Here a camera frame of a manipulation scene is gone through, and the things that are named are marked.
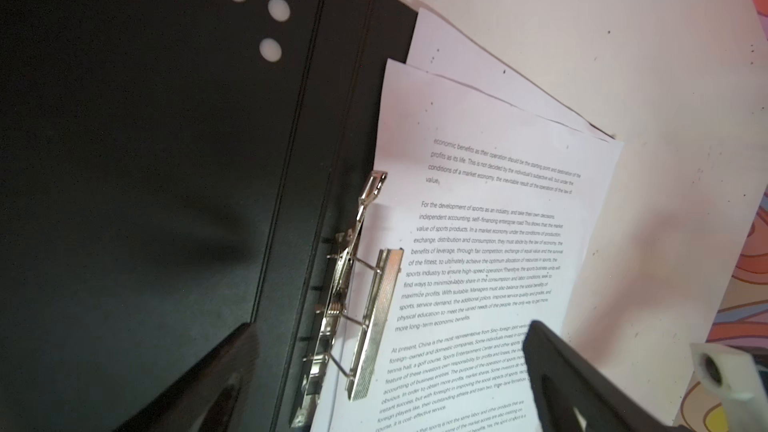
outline white surface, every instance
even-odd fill
[[[418,10],[406,63],[474,87],[547,120],[613,141],[576,112],[473,43],[443,18],[423,7]]]
[[[768,182],[751,1],[403,1],[624,142],[564,336],[671,423]]]

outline document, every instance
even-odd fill
[[[418,11],[406,63],[475,87],[545,119],[615,143],[615,140],[592,127],[579,114],[427,9],[421,8]]]
[[[388,62],[374,167],[389,177],[359,256],[405,257],[367,398],[323,388],[331,430],[534,430],[522,340],[533,319],[561,328],[620,149],[547,113]],[[369,280],[358,267],[353,317]],[[359,331],[337,341],[343,364]]]

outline lever arch mechanism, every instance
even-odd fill
[[[357,257],[360,231],[366,217],[366,210],[379,196],[385,180],[386,172],[377,170],[371,172],[358,198],[355,224],[346,232],[336,234],[336,253],[329,255],[329,258],[336,260],[336,266],[333,269],[328,294],[315,309],[316,314],[320,316],[320,327],[317,335],[313,335],[310,341],[311,354],[304,359],[301,388],[291,427],[303,427],[312,423],[329,362],[337,366],[346,378],[346,391],[350,400],[359,400],[368,395],[403,254],[401,248],[384,248],[379,251],[376,265],[371,265]],[[347,293],[355,262],[373,271],[362,320],[351,318],[346,310]],[[360,328],[352,364],[348,370],[345,370],[331,355],[341,319],[353,322]]]

